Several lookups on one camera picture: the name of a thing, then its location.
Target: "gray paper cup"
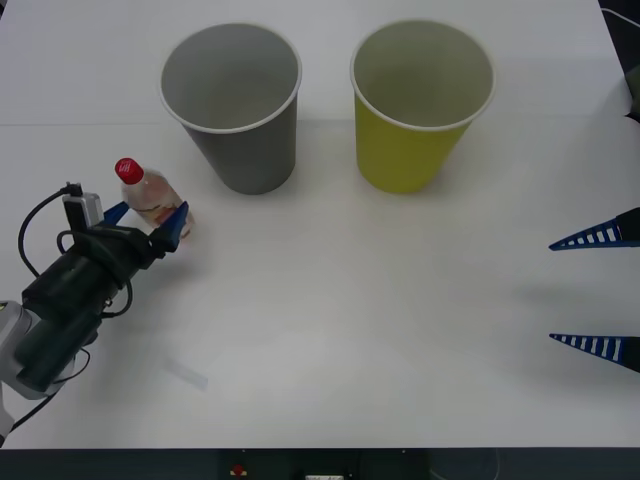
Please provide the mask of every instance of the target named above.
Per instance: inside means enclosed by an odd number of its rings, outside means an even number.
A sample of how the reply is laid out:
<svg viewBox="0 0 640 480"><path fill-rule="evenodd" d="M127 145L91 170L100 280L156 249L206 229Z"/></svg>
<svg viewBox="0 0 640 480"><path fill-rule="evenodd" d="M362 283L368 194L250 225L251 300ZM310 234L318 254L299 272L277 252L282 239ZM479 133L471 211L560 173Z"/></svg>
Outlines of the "gray paper cup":
<svg viewBox="0 0 640 480"><path fill-rule="evenodd" d="M232 190L266 193L295 165L302 65L295 48L257 25L216 25L167 57L162 103Z"/></svg>

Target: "black cable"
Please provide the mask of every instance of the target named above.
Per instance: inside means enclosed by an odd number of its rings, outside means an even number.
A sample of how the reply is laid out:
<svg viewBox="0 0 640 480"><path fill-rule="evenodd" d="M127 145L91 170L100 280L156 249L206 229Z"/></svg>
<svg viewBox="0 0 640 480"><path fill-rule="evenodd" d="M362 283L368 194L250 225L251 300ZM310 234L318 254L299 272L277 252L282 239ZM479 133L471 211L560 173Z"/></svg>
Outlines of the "black cable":
<svg viewBox="0 0 640 480"><path fill-rule="evenodd" d="M83 367L73 375L69 375L67 378L61 378L60 380L56 380L55 382L53 382L53 385L58 385L59 383L64 383L68 380L71 380L72 378L76 378L78 375L80 375L82 372L84 372L87 369L87 367L89 366L89 362L91 361L91 354L89 353L88 350L84 348L81 348L80 350L87 355L87 361L84 363Z"/></svg>
<svg viewBox="0 0 640 480"><path fill-rule="evenodd" d="M113 254L109 250L107 250L107 248L104 245L102 245L95 237L91 235L87 235L86 233L75 232L73 230L63 230L56 237L56 245L58 245L58 250L60 250L60 253L64 254L67 252L64 248L64 245L62 245L62 239L67 235L71 235L74 238L78 237L78 238L87 240L93 246L100 249L102 253L106 254L107 257L109 257L114 264L116 265L118 264L118 260L113 256ZM108 270L109 270L109 273L114 278L122 281L125 287L127 288L127 303L125 303L125 306L122 308L122 310L118 310L117 312L102 312L102 315L101 315L102 318L115 318L115 317L124 315L131 308L131 305L133 304L133 285L131 285L131 280L129 280L126 277L126 275L119 275L117 272L114 272L112 269L108 269Z"/></svg>
<svg viewBox="0 0 640 480"><path fill-rule="evenodd" d="M55 382L53 382L53 385L57 385L60 383L64 383L67 382L73 378L76 378L78 375L80 375L82 372L84 372L87 367L89 366L89 362L91 361L91 353L89 353L88 350L81 348L80 350L82 350L84 353L87 354L87 361L85 362L85 364L83 365L83 367L77 371L76 373L74 373L73 375L68 376L67 378L61 378L60 380L56 380ZM27 413L24 417L22 417L20 420L18 420L16 423L13 424L13 427L11 427L11 431L13 432L14 430L17 430L18 428L20 428L22 425L24 425L27 421L31 420L31 418L33 418L33 416L38 413L40 410L42 410L44 407L47 406L47 404L53 400L53 397L55 397L58 392L60 390L57 390L55 393L49 395L47 398L45 398L42 402L40 402L38 405L36 405L33 410L31 410L29 413Z"/></svg>
<svg viewBox="0 0 640 480"><path fill-rule="evenodd" d="M31 420L31 418L38 413L40 410L42 410L44 407L47 406L47 404L53 400L53 397L56 396L56 394L59 392L60 390L56 391L54 394L49 395L47 398L45 398L42 402L40 402L38 405L36 405L36 407L31 410L29 413L27 413L24 417L22 417L20 420L18 420L16 423L13 424L13 427L11 427L11 431L13 432L14 430L17 430L18 428L20 428L25 422L28 422L29 420Z"/></svg>
<svg viewBox="0 0 640 480"><path fill-rule="evenodd" d="M33 217L35 217L40 210L42 210L45 206L47 206L47 204L51 203L56 198L61 197L65 193L67 193L67 187L61 188L56 193L49 195L47 198L41 201L38 205L36 205L34 209L29 212L29 215L26 216L26 218L22 222L22 226L20 227L20 232L18 232L18 252L20 253L20 258L22 259L24 264L27 266L29 271L33 273L35 277L39 277L40 274L35 269L35 267L31 264L31 262L27 258L27 254L24 251L24 236L27 233L27 227L29 226L29 223L31 222L31 220L33 220Z"/></svg>

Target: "red bottle cap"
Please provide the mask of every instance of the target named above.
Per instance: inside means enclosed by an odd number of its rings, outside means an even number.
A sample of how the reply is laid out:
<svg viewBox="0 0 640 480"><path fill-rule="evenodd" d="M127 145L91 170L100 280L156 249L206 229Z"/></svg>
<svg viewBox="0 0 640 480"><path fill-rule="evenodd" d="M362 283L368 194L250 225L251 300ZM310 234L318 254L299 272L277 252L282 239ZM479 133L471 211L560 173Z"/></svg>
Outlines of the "red bottle cap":
<svg viewBox="0 0 640 480"><path fill-rule="evenodd" d="M116 163L116 174L127 185L133 185L142 180L144 170L133 158L121 158Z"/></svg>

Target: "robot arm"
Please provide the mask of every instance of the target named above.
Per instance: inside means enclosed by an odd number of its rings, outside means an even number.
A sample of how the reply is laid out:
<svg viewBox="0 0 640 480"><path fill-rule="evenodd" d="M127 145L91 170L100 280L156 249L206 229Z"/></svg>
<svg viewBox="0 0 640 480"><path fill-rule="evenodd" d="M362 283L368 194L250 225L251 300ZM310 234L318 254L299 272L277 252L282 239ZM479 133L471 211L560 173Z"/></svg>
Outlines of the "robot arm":
<svg viewBox="0 0 640 480"><path fill-rule="evenodd" d="M67 193L63 202L71 227L58 235L62 255L42 274L30 268L37 276L22 292L22 305L0 302L0 445L15 428L4 410L2 383L27 399L49 401L71 376L79 350L97 338L103 319L122 315L131 305L131 278L177 249L189 212L184 202L145 235L117 225L128 210L124 202L103 214L99 197L83 193L79 184L67 184L49 198L60 193ZM23 224L22 236L32 217L33 212ZM65 235L74 238L67 251L61 243ZM105 312L125 287L127 306Z"/></svg>

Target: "paper cup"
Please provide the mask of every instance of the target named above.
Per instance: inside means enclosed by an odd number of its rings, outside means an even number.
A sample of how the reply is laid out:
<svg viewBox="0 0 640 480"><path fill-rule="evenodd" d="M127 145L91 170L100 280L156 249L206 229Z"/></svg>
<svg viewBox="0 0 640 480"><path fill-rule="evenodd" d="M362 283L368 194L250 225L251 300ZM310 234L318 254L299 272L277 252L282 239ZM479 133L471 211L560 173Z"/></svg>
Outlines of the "paper cup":
<svg viewBox="0 0 640 480"><path fill-rule="evenodd" d="M372 185L416 192L489 105L495 69L470 35L431 20L386 25L351 59L358 168Z"/></svg>
<svg viewBox="0 0 640 480"><path fill-rule="evenodd" d="M258 25L226 24L174 48L160 92L222 181L260 194L282 185L295 165L301 79L300 57L283 37Z"/></svg>

